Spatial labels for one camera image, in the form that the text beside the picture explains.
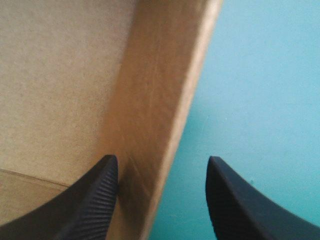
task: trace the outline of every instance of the cardboard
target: cardboard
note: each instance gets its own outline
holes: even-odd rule
[[[119,197],[108,236],[147,239],[220,6],[221,0],[0,3],[0,169],[53,189],[6,221],[116,154]],[[1,179],[6,203],[39,188]],[[11,187],[16,195],[3,194]]]

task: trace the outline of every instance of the brown cardboard surface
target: brown cardboard surface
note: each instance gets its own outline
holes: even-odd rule
[[[0,1],[0,169],[70,185],[92,166],[134,8]]]
[[[0,170],[0,225],[41,206],[67,187]]]
[[[101,129],[97,158],[119,159],[108,236],[148,237],[220,0],[141,0]]]
[[[116,154],[119,197],[108,236],[147,239],[220,5],[1,1],[0,169],[70,185]],[[24,202],[9,189],[19,179],[1,182],[1,201]],[[21,184],[34,196],[44,188]],[[59,193],[45,189],[37,204]]]

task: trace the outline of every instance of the blue surface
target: blue surface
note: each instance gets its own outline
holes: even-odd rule
[[[210,155],[320,226],[320,1],[224,1],[150,240],[215,239]]]

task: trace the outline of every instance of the cardboard box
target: cardboard box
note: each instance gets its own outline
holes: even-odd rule
[[[146,239],[220,6],[0,2],[0,224],[115,154],[108,236]]]

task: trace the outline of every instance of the turquoise wall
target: turquoise wall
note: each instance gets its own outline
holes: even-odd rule
[[[320,226],[320,1],[224,1],[150,240],[215,239],[210,155]]]

